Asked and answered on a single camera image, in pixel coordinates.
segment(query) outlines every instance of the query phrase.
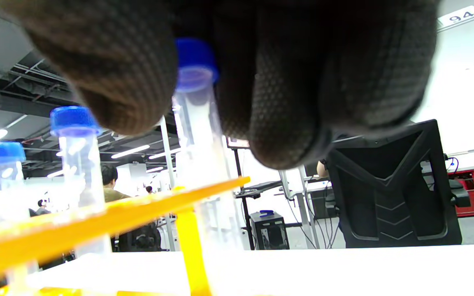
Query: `yellow test tube rack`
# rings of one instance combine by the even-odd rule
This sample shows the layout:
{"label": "yellow test tube rack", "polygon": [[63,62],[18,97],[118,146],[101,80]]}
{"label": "yellow test tube rack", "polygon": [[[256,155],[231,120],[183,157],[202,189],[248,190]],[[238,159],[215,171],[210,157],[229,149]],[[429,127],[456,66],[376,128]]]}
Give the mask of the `yellow test tube rack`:
{"label": "yellow test tube rack", "polygon": [[[104,211],[78,208],[62,213],[33,217],[15,224],[0,225],[0,275],[9,268],[31,260],[53,259],[88,240],[104,234],[126,232],[154,221],[168,213],[177,213],[177,228],[184,254],[192,295],[210,296],[205,274],[202,249],[193,205],[207,197],[242,187],[250,178],[237,178],[191,191],[173,191],[170,195],[132,197],[108,203]],[[7,287],[0,296],[12,293]],[[80,295],[72,289],[43,289],[34,295]],[[161,295],[119,292],[118,295]]]}

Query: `black office chair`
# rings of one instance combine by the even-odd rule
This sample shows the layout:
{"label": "black office chair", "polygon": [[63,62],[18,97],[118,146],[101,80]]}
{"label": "black office chair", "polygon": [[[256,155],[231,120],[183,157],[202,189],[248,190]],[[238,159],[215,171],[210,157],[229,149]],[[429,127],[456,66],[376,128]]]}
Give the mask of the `black office chair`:
{"label": "black office chair", "polygon": [[117,252],[159,252],[162,238],[155,222],[118,236]]}
{"label": "black office chair", "polygon": [[[465,200],[451,191],[436,120],[334,145],[327,169],[346,247],[461,244],[455,206]],[[432,185],[423,178],[425,160]]]}

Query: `red cabinet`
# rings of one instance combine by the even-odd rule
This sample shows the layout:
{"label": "red cabinet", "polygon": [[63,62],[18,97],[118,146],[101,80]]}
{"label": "red cabinet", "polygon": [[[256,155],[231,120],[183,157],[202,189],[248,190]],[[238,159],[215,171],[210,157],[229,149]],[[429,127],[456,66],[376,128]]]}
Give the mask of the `red cabinet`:
{"label": "red cabinet", "polygon": [[449,173],[450,179],[460,179],[460,183],[463,183],[464,187],[469,193],[469,199],[471,201],[471,206],[465,208],[456,208],[457,216],[459,217],[468,217],[474,216],[474,171],[460,171],[455,174]]}

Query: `white table surface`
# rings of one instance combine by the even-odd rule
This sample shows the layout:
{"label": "white table surface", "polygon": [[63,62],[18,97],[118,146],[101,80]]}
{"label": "white table surface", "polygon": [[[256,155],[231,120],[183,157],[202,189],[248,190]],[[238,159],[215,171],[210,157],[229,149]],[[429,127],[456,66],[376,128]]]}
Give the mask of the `white table surface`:
{"label": "white table surface", "polygon": [[[471,258],[474,245],[242,251],[212,254],[211,261],[222,296],[455,296],[474,294]],[[190,294],[180,252],[83,257],[28,281],[38,288]]]}

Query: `number label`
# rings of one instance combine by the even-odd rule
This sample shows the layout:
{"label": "number label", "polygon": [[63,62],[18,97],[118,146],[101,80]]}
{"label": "number label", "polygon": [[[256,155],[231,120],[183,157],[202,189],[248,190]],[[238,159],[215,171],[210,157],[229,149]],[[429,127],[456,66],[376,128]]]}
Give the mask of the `number label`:
{"label": "number label", "polygon": [[455,12],[441,16],[438,18],[438,21],[442,24],[442,28],[443,28],[443,27],[450,26],[461,21],[465,21],[466,19],[470,19],[473,16],[474,16],[474,6],[468,6],[466,8],[462,8]]}

